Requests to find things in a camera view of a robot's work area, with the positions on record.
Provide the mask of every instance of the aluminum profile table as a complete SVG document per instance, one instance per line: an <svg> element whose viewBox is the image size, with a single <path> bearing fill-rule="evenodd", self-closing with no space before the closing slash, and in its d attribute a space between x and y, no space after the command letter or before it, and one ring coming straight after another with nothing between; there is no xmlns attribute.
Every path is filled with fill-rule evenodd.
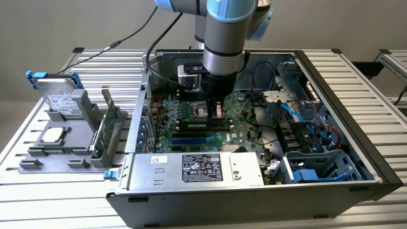
<svg viewBox="0 0 407 229"><path fill-rule="evenodd" d="M81 54L72 55L68 62L81 60L96 52L84 50ZM407 183L404 119L342 54L331 50L304 52L396 174ZM144 71L143 53L137 50L111 51L73 68L91 100L104 106L100 88L109 85L115 103L129 112L115 165L123 163L127 132ZM104 199L105 193L117 186L117 181L104 181L101 174L17 173L19 162L49 119L47 108L40 100L0 154L0 228L127 228ZM219 225L211 228L407 228L407 187L399 188L379 201L360 203L335 219Z"/></svg>
<svg viewBox="0 0 407 229"><path fill-rule="evenodd" d="M407 50L380 50L375 61L407 83Z"/></svg>

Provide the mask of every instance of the black cable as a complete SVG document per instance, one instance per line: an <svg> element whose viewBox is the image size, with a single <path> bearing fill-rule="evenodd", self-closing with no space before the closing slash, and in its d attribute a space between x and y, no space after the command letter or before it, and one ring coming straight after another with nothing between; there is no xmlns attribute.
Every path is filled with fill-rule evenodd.
<svg viewBox="0 0 407 229"><path fill-rule="evenodd" d="M83 63L83 62L87 62L89 59L93 59L95 57L100 56L103 53L108 52L109 50L112 50L113 48L116 48L123 41L128 40L129 38L132 38L143 29L144 27L147 26L155 12L157 11L157 8L159 7L155 7L153 8L153 11L149 15L149 17L147 18L147 21L144 22L144 24L141 25L141 27L132 33L129 34L125 38L123 38L121 40L113 42L103 51L100 51L100 53L95 54L93 56L91 56L88 59L84 59L83 61L79 61L76 62L75 64L71 64L67 68L64 68L63 70L60 70L56 74L60 74L63 73L65 70L68 70L69 68L72 68L73 66L76 66L77 64Z"/></svg>
<svg viewBox="0 0 407 229"><path fill-rule="evenodd" d="M248 59L250 59L250 50L246 50L244 51L244 63L243 63L243 67L242 67L242 69L240 69L240 71L238 73L244 71L244 69L247 67Z"/></svg>
<svg viewBox="0 0 407 229"><path fill-rule="evenodd" d="M256 87L255 75L256 75L256 69L262 63L267 63L272 67L272 75L275 75L275 67L274 67L274 64L270 63L270 61L260 61L259 63L256 63L256 66L254 68L254 73L252 73L252 89Z"/></svg>
<svg viewBox="0 0 407 229"><path fill-rule="evenodd" d="M179 18L183 16L183 13L180 13L177 15L177 17L175 18L173 22L171 23L171 25L168 26L168 28L165 29L165 31L163 32L163 34L159 36L159 38L155 40L155 42L152 43L148 51L147 51L147 54L145 54L145 57L147 57L147 60L145 60L145 66L147 66L147 69L148 71L151 71L152 74L155 74L156 77L159 77L163 81L165 81L167 83L171 83L173 84L175 86L177 86L179 88L183 88L183 89L192 89L181 84L179 84L177 82L167 79L164 76L161 76L155 70L153 68L151 67L149 65L149 55L151 55L151 52L152 52L152 49L153 47L156 46L156 44L160 42L160 40L163 39L163 37L167 35L168 31L172 29L173 25L176 24Z"/></svg>
<svg viewBox="0 0 407 229"><path fill-rule="evenodd" d="M271 143L274 143L274 142L276 142L276 141L279 141L279 139L274 139L272 141L270 141L270 142L267 142L267 143L258 143L258 142L255 142L255 139L252 138L252 143L255 143L255 144L259 145L259 146L268 145L268 144L271 144Z"/></svg>
<svg viewBox="0 0 407 229"><path fill-rule="evenodd" d="M262 95L258 95L256 97L251 98L250 101L258 99L259 97L262 97ZM247 107L247 104L248 104L250 101L246 102L246 104L244 104L244 106L243 106L242 112L246 110L246 107ZM250 121L247 120L247 117L244 117L244 116L243 116L243 119L244 119L244 121L246 121L248 124L251 124L252 126L256 126L256 127L267 127L267 128L270 128L271 130L275 130L275 128L274 128L272 126L270 126L270 125L259 125L259 124L255 124L255 123L250 122Z"/></svg>
<svg viewBox="0 0 407 229"><path fill-rule="evenodd" d="M400 92L400 94L399 94L399 97L398 97L398 99L396 99L394 105L398 105L398 103L400 102L402 97L403 97L403 95L404 95L406 92L407 92L407 86L406 86L404 89L402 90L402 92Z"/></svg>

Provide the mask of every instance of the blue tab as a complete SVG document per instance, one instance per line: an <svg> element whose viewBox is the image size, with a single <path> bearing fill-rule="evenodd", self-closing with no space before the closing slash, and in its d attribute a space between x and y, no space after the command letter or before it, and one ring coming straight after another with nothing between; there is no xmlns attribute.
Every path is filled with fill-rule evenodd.
<svg viewBox="0 0 407 229"><path fill-rule="evenodd" d="M338 177L318 178L314 169L299 169L294 172L294 178L299 183L346 181L348 173L343 173Z"/></svg>
<svg viewBox="0 0 407 229"><path fill-rule="evenodd" d="M104 180L115 180L117 178L117 172L116 171L104 171L103 179Z"/></svg>
<svg viewBox="0 0 407 229"><path fill-rule="evenodd" d="M28 71L25 72L25 77L27 77L27 79L28 79L28 82L31 83L31 86L32 86L33 90L36 90L37 87L36 87L36 85L35 85L35 83L33 83L33 81L32 81L32 71L31 71L31 70L28 70Z"/></svg>
<svg viewBox="0 0 407 229"><path fill-rule="evenodd" d="M294 172L296 182L318 182L318 175L314 169L299 169Z"/></svg>
<svg viewBox="0 0 407 229"><path fill-rule="evenodd" d="M83 89L81 79L79 78L79 75L75 73L75 71L71 73L71 78L76 84L76 89Z"/></svg>
<svg viewBox="0 0 407 229"><path fill-rule="evenodd" d="M33 74L32 78L45 78L47 76L48 76L48 73L37 72Z"/></svg>

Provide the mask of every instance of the warning label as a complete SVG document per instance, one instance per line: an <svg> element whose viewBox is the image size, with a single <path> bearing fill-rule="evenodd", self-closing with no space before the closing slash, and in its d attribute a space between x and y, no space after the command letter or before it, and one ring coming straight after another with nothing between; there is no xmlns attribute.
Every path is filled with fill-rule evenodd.
<svg viewBox="0 0 407 229"><path fill-rule="evenodd" d="M183 155L183 181L223 181L219 154Z"/></svg>
<svg viewBox="0 0 407 229"><path fill-rule="evenodd" d="M69 95L49 95L49 103L52 108L57 110L61 115L80 115L81 111L72 101Z"/></svg>

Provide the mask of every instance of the motherboard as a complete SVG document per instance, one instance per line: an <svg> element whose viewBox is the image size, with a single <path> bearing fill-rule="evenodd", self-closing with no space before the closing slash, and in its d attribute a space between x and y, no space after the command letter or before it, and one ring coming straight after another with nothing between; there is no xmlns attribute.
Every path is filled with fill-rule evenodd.
<svg viewBox="0 0 407 229"><path fill-rule="evenodd" d="M260 156L263 146L252 141L260 138L258 128L242 117L243 109L250 111L251 104L246 93L235 92L224 99L223 121L207 124L205 101L183 101L179 95L156 95L152 103L152 117L156 123L156 153L171 152L234 152L242 146L247 152Z"/></svg>

